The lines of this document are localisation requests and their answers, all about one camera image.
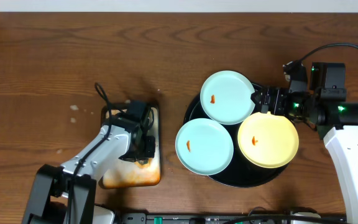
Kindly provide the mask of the yellow plate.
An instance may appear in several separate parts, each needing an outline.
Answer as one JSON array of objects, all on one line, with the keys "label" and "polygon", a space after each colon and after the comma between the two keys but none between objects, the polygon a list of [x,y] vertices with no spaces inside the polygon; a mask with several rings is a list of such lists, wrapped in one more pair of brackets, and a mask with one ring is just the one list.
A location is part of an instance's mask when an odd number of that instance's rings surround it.
[{"label": "yellow plate", "polygon": [[268,169],[288,164],[299,147],[293,123],[270,113],[258,112],[246,118],[239,127],[237,141],[247,160]]}]

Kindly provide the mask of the green yellow sponge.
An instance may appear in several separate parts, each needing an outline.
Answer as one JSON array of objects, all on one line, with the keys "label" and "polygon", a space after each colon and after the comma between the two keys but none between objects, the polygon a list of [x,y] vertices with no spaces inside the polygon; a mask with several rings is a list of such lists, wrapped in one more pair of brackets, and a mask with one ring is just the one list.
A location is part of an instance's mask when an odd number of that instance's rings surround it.
[{"label": "green yellow sponge", "polygon": [[135,165],[140,169],[146,169],[150,167],[151,162],[152,162],[152,158],[141,159],[139,161],[136,161]]}]

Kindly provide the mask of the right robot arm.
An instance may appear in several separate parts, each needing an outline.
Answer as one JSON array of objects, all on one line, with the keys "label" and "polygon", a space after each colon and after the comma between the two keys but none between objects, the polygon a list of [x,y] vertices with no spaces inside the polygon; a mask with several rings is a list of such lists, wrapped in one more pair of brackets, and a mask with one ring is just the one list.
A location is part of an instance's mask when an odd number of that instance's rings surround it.
[{"label": "right robot arm", "polygon": [[251,95],[259,112],[311,123],[334,162],[349,223],[358,223],[358,103],[346,101],[343,63],[284,65],[288,88],[263,87]]}]

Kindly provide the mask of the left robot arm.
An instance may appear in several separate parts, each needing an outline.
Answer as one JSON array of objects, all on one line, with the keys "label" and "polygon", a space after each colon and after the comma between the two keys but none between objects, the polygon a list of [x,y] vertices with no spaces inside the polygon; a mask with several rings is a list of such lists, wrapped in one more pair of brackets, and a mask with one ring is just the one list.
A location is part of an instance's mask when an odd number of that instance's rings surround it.
[{"label": "left robot arm", "polygon": [[152,163],[157,157],[157,135],[152,132],[157,117],[157,107],[129,103],[77,156],[60,167],[43,165],[35,175],[22,223],[113,223],[114,212],[94,203],[96,185],[115,160]]}]

